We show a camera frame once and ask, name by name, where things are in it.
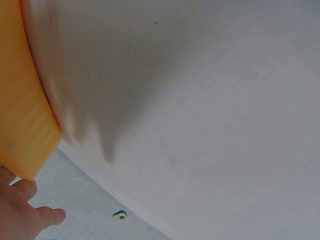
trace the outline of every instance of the white vinyl surface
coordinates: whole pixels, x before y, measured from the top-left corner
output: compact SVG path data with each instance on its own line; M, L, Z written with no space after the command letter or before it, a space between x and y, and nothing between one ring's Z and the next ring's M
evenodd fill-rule
M320 236L320 2L27 0L72 159L174 240Z

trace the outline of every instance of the dark spot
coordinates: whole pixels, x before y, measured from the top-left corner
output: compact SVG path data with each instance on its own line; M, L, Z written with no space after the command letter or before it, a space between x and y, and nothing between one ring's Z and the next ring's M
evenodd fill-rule
M125 48L126 48L126 50L127 50L128 52L131 51L131 45L130 45L129 43L127 43L127 44L125 45Z

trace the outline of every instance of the hand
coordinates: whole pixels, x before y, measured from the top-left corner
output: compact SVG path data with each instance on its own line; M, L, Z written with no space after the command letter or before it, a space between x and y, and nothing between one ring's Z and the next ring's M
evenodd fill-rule
M0 166L0 239L34 240L43 229L65 220L63 209L33 208L28 201L37 193L37 185L22 179L10 186L15 178Z

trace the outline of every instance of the stain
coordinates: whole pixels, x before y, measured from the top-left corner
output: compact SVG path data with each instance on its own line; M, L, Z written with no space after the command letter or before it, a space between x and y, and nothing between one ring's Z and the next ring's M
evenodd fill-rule
M191 7L190 8L190 13L192 13L193 15L196 15L198 13L198 8L196 8L195 6Z
M176 160L174 157L171 158L171 165L174 167L176 165Z
M62 81L66 84L67 83L67 78L66 76L62 76Z
M206 125L204 125L204 124L201 125L201 133L204 136L208 135L208 129L207 129Z
M125 45L125 49L128 51L128 52L130 52L131 51L131 45L129 44L129 43L127 43L126 45Z

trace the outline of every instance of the tiled floor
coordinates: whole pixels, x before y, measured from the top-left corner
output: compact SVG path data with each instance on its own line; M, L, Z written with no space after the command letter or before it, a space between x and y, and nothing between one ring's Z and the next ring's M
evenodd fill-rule
M57 150L36 178L38 193L30 201L63 208L67 219L42 231L36 240L170 240L105 192ZM112 218L126 211L126 221Z

